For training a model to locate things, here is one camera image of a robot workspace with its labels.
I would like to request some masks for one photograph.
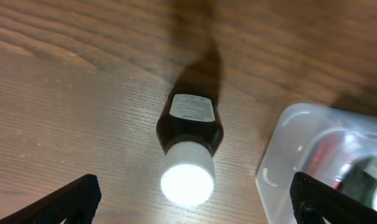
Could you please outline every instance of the wooden surface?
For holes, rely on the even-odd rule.
[[[155,125],[213,42],[217,185],[205,204],[175,207],[159,189]],[[377,0],[0,0],[0,218],[93,173],[95,223],[266,223],[256,169],[297,102],[377,115]]]

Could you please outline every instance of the plastic container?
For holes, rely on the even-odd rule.
[[[288,107],[279,118],[256,176],[269,223],[296,223],[289,196],[296,172],[340,190],[358,162],[375,157],[377,118],[302,103]],[[370,169],[375,167],[361,171],[373,175]],[[377,210],[376,204],[377,190],[370,206]]]

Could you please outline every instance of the white cap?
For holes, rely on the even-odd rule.
[[[163,161],[161,190],[172,202],[199,205],[208,200],[215,186],[215,167],[208,149],[184,141],[173,145]]]

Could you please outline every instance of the wooden table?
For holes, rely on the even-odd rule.
[[[211,43],[217,185],[181,208],[160,192],[155,125]],[[0,218],[92,173],[95,223],[266,223],[256,169],[298,102],[377,115],[377,0],[0,0]]]

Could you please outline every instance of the white bottle lid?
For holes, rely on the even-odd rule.
[[[215,186],[215,167],[208,149],[184,141],[173,145],[162,165],[161,190],[179,205],[199,205],[208,200]]]

